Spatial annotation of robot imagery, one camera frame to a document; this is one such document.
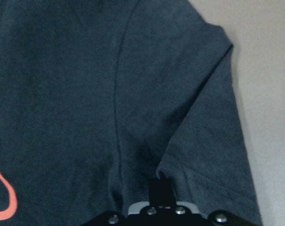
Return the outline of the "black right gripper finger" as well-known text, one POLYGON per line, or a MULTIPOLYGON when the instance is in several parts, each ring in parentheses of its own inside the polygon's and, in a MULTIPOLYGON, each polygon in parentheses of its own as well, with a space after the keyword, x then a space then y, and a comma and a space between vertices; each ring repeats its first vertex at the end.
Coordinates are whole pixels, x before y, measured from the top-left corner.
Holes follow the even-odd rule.
POLYGON ((159 178, 148 181, 149 204, 152 207, 175 207, 176 200, 173 193, 172 181, 161 174, 159 178))

